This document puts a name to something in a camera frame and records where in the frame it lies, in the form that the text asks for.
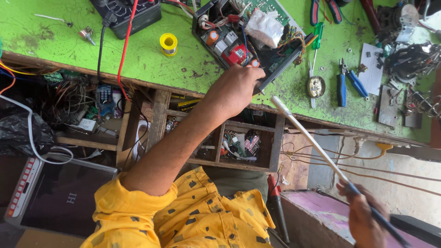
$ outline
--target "blue-handled pliers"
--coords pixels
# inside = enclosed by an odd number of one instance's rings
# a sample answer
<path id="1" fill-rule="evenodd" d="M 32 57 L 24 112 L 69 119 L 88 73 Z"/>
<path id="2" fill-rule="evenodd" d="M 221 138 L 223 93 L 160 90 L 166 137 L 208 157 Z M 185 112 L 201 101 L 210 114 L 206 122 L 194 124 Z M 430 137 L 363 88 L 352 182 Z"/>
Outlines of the blue-handled pliers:
<path id="1" fill-rule="evenodd" d="M 360 94 L 361 97 L 364 97 L 366 101 L 369 101 L 369 93 L 362 85 L 361 81 L 355 75 L 353 70 L 348 71 L 348 65 L 344 63 L 344 59 L 342 58 L 338 62 L 341 73 L 337 75 L 337 101 L 339 107 L 346 107 L 346 84 L 345 78 L 349 77 L 349 81 L 351 81 L 352 86 L 355 90 Z"/>

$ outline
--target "patterned shirt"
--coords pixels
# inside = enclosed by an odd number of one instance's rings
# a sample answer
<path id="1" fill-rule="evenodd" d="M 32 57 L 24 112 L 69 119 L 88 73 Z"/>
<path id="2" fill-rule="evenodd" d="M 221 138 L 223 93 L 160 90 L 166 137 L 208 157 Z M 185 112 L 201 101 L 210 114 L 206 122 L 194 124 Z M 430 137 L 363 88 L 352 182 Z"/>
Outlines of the patterned shirt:
<path id="1" fill-rule="evenodd" d="M 272 247 L 275 228 L 259 190 L 221 197 L 202 167 L 178 178 L 163 196 L 126 190 L 115 180 L 95 193 L 95 232 L 81 248 Z"/>

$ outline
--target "yellow spool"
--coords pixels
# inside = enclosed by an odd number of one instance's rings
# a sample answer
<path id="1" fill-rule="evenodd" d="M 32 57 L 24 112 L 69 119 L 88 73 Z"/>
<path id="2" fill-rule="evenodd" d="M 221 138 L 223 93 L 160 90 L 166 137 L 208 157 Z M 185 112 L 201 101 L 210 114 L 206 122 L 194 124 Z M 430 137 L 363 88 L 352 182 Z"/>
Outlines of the yellow spool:
<path id="1" fill-rule="evenodd" d="M 165 33 L 159 38 L 161 51 L 165 56 L 174 56 L 178 52 L 178 39 L 171 33 Z"/>

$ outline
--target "concrete floor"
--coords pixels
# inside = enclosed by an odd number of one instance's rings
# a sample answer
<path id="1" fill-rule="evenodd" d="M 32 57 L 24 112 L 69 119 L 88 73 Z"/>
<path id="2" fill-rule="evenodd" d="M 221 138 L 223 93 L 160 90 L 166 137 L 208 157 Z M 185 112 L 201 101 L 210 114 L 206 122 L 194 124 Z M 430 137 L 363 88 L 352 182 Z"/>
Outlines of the concrete floor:
<path id="1" fill-rule="evenodd" d="M 317 135 L 314 137 L 317 138 L 319 144 L 324 148 L 333 147 L 332 150 L 339 150 L 339 142 L 336 143 L 335 137 Z M 344 143 L 345 145 L 342 149 L 342 153 L 353 154 L 355 148 L 354 140 L 352 138 L 346 138 Z M 358 156 L 366 158 L 375 157 L 380 154 L 380 151 L 381 149 L 375 145 L 375 142 L 366 141 L 360 149 Z M 375 160 L 350 158 L 347 160 L 340 160 L 339 163 L 441 179 L 440 163 L 421 161 L 405 155 L 386 153 L 385 156 Z M 416 179 L 366 169 L 349 168 L 341 165 L 339 167 L 357 174 L 381 177 L 441 193 L 441 182 Z M 409 215 L 434 226 L 441 227 L 441 208 L 439 207 L 441 206 L 440 196 L 374 178 L 359 177 L 349 173 L 345 173 L 345 175 L 354 183 L 363 184 L 368 190 L 376 195 L 380 201 L 386 204 L 391 213 Z M 335 183 L 338 182 L 338 177 L 336 176 L 333 185 L 331 185 L 331 182 L 332 172 L 330 172 L 329 167 L 324 165 L 310 165 L 308 188 L 317 188 L 319 186 L 328 194 L 345 201 L 346 199 L 344 197 L 338 195 L 338 190 L 335 187 Z"/>

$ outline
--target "green workbench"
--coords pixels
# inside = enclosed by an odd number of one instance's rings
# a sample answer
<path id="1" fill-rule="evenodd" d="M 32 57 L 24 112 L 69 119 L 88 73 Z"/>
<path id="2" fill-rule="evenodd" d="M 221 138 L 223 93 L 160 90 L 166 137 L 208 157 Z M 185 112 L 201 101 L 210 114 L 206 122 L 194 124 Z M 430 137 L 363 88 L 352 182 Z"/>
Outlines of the green workbench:
<path id="1" fill-rule="evenodd" d="M 392 6 L 396 1 L 374 2 Z M 280 3 L 305 33 L 314 32 L 314 28 L 309 24 L 310 0 L 280 0 Z M 169 4 L 162 4 L 161 8 L 162 19 L 159 22 L 130 36 L 122 76 L 190 92 L 206 93 L 223 70 L 192 35 L 192 20 L 180 8 Z M 253 103 L 263 108 L 273 107 L 270 97 L 277 95 L 292 112 L 305 120 L 328 123 L 340 128 L 365 130 L 368 133 L 375 132 L 382 137 L 428 143 L 431 125 L 428 117 L 423 117 L 421 129 L 412 129 L 402 127 L 399 116 L 398 125 L 392 130 L 375 120 L 373 111 L 378 97 L 370 95 L 371 100 L 365 101 L 349 82 L 347 106 L 337 107 L 338 59 L 344 57 L 349 68 L 355 69 L 360 62 L 363 43 L 374 45 L 374 33 L 357 0 L 342 8 L 343 14 L 354 23 L 353 25 L 346 21 L 339 25 L 329 25 L 323 16 L 323 8 L 321 2 L 319 19 L 326 23 L 326 27 L 314 74 L 325 79 L 326 93 L 316 100 L 316 108 L 310 107 L 310 98 L 305 92 L 308 79 L 306 62 L 297 67 L 292 64 L 274 84 L 268 85 L 265 89 L 266 95 L 257 95 Z M 95 31 L 93 39 L 99 44 L 102 19 L 88 0 L 2 0 L 0 11 L 0 37 L 5 51 L 96 70 L 99 46 L 93 46 L 78 35 L 79 30 L 90 26 Z M 326 13 L 332 18 L 328 7 Z M 73 22 L 74 25 L 69 28 L 61 21 L 37 17 L 34 14 L 62 18 L 66 22 Z M 416 29 L 417 35 L 414 36 L 422 41 L 431 38 L 429 31 L 423 28 Z M 177 55 L 166 57 L 160 51 L 159 37 L 163 33 L 172 33 L 177 37 Z M 123 44 L 124 40 L 118 40 L 113 32 L 107 29 L 104 36 L 102 72 L 117 74 Z M 314 51 L 308 47 L 305 60 L 312 61 L 313 57 Z M 324 66 L 325 70 L 319 71 L 320 66 Z M 418 80 L 419 86 L 416 88 L 423 92 L 429 90 L 434 78 L 435 73 L 432 72 Z"/>

